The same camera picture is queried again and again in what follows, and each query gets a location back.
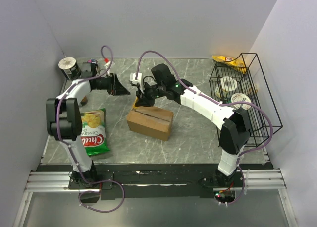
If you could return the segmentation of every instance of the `green chip bag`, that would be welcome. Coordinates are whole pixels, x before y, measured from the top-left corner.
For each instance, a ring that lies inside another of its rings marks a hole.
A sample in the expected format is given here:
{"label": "green chip bag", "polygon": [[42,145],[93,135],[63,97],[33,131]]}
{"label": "green chip bag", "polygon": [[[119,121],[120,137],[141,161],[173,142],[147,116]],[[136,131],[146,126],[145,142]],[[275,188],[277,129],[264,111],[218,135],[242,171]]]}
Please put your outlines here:
{"label": "green chip bag", "polygon": [[89,156],[110,151],[106,140],[105,113],[105,109],[100,109],[80,114],[83,123],[80,137]]}

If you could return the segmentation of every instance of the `table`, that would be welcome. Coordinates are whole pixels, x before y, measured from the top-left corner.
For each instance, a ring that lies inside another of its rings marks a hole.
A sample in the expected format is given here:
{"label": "table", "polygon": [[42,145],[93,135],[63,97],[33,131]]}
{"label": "table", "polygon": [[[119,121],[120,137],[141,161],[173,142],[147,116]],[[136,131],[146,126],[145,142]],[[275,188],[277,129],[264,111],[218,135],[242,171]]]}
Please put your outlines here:
{"label": "table", "polygon": [[[91,58],[77,59],[79,66]],[[98,58],[100,67],[105,64]],[[210,95],[209,77],[214,67],[212,59],[170,59],[181,78]],[[93,90],[81,112],[106,109],[106,137],[110,152],[93,156],[94,163],[219,163],[221,148],[217,127],[196,111],[167,98],[156,99],[155,106],[174,112],[172,133],[168,141],[161,141],[129,130],[126,115],[135,100],[136,87],[129,84],[131,72],[136,71],[138,59],[118,58],[111,72],[131,92],[130,96],[110,96],[107,91]],[[151,75],[151,68],[165,63],[161,58],[144,58],[140,72]],[[245,164],[265,163],[263,150],[247,153],[241,159]],[[70,164],[66,151],[53,137],[48,138],[41,164]]]}

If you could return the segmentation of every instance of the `white lid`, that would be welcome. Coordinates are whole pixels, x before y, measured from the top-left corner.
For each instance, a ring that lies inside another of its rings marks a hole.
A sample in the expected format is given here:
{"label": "white lid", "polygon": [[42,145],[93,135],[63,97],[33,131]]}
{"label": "white lid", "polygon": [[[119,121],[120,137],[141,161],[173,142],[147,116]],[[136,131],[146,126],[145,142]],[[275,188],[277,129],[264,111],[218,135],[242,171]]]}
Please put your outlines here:
{"label": "white lid", "polygon": [[73,57],[66,57],[63,58],[61,61],[58,63],[58,67],[60,69],[66,70],[66,69],[71,69],[73,66],[76,64],[76,59]]}
{"label": "white lid", "polygon": [[[235,93],[231,97],[231,102],[250,102],[251,103],[251,100],[246,94]],[[250,105],[247,105],[247,104],[236,104],[236,105],[233,105],[233,106],[236,109],[242,107],[245,110],[248,110],[251,107]]]}
{"label": "white lid", "polygon": [[223,77],[220,79],[221,87],[224,91],[232,92],[235,91],[238,87],[238,83],[232,77]]}

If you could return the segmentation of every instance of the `red logo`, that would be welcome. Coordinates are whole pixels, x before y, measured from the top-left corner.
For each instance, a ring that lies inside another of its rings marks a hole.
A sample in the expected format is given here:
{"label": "red logo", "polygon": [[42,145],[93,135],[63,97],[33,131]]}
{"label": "red logo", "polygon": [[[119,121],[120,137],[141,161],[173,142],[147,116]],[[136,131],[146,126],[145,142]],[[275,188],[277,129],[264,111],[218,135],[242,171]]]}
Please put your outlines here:
{"label": "red logo", "polygon": [[82,136],[81,142],[84,146],[97,146],[104,142],[104,137],[99,134],[97,136]]}

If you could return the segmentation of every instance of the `metal basket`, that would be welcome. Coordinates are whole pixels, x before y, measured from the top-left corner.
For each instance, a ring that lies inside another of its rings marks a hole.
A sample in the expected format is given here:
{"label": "metal basket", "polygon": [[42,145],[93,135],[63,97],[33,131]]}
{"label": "metal basket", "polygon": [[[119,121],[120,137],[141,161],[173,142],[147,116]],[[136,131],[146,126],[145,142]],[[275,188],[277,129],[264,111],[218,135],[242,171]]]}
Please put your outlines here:
{"label": "metal basket", "polygon": [[[228,66],[228,63],[233,61],[240,61],[239,66]],[[230,84],[232,80],[228,77],[236,81],[236,89],[235,82],[233,81],[234,84]],[[224,104],[231,103],[231,97],[235,93],[243,93],[269,116],[273,123],[274,134],[283,127],[257,54],[241,53],[232,61],[216,62],[209,84],[211,97],[215,100],[222,101]],[[257,147],[268,139],[269,125],[263,115],[253,107],[248,109],[248,114],[252,134],[246,147]]]}

